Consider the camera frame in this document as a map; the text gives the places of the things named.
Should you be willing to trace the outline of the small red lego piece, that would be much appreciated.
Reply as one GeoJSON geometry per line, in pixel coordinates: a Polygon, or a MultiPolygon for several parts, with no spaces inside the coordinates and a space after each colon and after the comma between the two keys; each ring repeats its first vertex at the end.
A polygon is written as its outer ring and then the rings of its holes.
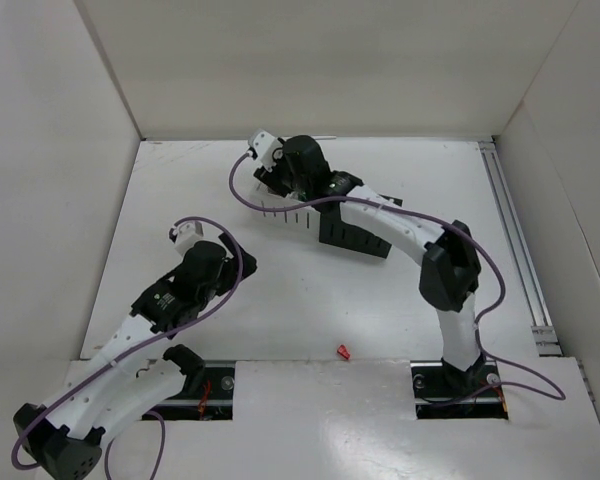
{"type": "Polygon", "coordinates": [[[345,345],[339,345],[336,350],[336,353],[341,359],[345,361],[349,361],[351,358],[351,355],[345,345]]]}

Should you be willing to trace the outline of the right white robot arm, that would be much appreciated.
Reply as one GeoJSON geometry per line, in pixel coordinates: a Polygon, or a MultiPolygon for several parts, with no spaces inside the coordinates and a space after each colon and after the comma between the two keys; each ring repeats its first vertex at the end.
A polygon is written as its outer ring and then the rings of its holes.
{"type": "Polygon", "coordinates": [[[288,139],[256,131],[248,151],[263,195],[247,206],[273,217],[321,221],[331,244],[367,254],[394,247],[420,268],[418,289],[435,309],[443,340],[442,370],[458,390],[475,385],[485,363],[477,341],[475,292],[481,264],[470,229],[400,209],[362,179],[334,170],[311,136],[288,139]]]}

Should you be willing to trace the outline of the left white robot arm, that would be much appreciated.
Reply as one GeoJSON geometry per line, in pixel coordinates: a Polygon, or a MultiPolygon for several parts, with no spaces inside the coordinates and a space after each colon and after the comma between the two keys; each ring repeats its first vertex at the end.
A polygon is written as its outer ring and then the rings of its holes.
{"type": "Polygon", "coordinates": [[[180,234],[174,243],[180,264],[134,301],[82,378],[14,414],[22,449],[52,478],[86,478],[130,423],[202,383],[204,360],[174,338],[199,321],[212,300],[251,276],[257,261],[226,233],[217,242],[180,234]]]}

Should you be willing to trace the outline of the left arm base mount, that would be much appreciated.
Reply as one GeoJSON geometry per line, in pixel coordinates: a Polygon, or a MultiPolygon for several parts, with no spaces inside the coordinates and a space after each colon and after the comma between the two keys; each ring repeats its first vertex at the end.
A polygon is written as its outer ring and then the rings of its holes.
{"type": "Polygon", "coordinates": [[[166,421],[230,421],[233,418],[235,362],[207,363],[198,384],[187,381],[183,390],[151,408],[166,421]]]}

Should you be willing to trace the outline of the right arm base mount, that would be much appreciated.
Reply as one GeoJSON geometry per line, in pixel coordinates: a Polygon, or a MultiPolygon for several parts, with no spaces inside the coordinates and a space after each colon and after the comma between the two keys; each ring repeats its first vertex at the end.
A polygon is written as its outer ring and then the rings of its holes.
{"type": "Polygon", "coordinates": [[[487,361],[468,386],[446,375],[441,361],[410,364],[418,420],[508,420],[509,414],[493,361],[487,361]]]}

